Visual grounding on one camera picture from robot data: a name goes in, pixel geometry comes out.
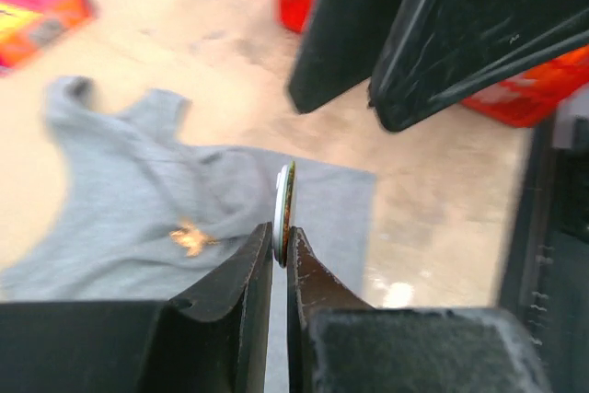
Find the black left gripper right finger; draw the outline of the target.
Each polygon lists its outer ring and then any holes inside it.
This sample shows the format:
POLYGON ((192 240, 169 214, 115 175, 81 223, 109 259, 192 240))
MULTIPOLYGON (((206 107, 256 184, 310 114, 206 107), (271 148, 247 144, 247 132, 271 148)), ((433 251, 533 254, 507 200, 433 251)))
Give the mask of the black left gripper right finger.
POLYGON ((294 227, 286 247, 292 392, 549 392, 523 326, 493 308, 370 306, 294 227))

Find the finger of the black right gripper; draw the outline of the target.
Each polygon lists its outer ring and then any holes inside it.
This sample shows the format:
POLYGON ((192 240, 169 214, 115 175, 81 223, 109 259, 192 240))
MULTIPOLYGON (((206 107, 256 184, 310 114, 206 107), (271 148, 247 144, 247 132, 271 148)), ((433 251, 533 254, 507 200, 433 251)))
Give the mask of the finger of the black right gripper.
POLYGON ((391 132, 466 102, 510 125, 588 80, 588 0, 403 0, 369 97, 391 132))
POLYGON ((314 0, 287 92, 309 113, 369 78, 402 0, 314 0))

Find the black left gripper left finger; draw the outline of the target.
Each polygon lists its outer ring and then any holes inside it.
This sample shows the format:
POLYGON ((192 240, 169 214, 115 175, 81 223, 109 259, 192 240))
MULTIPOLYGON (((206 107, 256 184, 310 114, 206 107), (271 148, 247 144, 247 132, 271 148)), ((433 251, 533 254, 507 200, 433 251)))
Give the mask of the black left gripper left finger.
POLYGON ((4 303, 5 392, 261 392, 272 226, 167 301, 4 303))

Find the orange maple leaf brooch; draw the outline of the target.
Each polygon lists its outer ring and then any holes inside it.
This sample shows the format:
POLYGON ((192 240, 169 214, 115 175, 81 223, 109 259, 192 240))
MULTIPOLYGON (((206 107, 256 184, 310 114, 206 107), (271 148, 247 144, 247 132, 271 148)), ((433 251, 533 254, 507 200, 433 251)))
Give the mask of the orange maple leaf brooch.
POLYGON ((199 230, 190 220, 182 220, 177 229, 169 233, 170 238, 179 246, 185 248, 188 257, 196 257, 202 251, 218 241, 199 230))

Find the grey sleeveless shirt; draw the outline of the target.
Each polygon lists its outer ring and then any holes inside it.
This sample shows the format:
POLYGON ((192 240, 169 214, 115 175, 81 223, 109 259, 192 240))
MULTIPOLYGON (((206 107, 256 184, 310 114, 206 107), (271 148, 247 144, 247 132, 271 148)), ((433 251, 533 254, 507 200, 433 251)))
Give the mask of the grey sleeveless shirt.
MULTIPOLYGON (((189 146, 176 137, 187 100, 154 89, 129 108, 90 108, 83 76, 55 80, 45 120, 73 184, 54 228, 2 271, 7 303, 167 301, 229 259, 275 209, 284 155, 257 148, 189 146), (218 243, 188 257, 169 233, 190 220, 218 243)), ((272 278, 271 320, 285 321, 272 278)), ((288 340, 268 331, 264 389, 289 389, 288 340)))

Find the round iridescent brooch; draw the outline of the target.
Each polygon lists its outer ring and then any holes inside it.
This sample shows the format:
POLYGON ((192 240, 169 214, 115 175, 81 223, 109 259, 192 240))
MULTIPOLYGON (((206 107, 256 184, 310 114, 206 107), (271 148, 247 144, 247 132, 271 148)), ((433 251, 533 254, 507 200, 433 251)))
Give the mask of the round iridescent brooch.
POLYGON ((296 164, 291 161, 277 175, 272 222, 273 256, 282 268, 286 267, 290 228, 295 217, 295 184, 296 164))

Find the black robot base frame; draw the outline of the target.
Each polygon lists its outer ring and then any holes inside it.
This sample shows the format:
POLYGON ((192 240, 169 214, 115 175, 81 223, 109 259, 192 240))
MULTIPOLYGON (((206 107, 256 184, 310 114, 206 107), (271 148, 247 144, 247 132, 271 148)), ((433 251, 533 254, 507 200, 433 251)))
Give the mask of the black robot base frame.
POLYGON ((588 114, 532 133, 498 297, 525 326, 555 392, 588 389, 588 114))

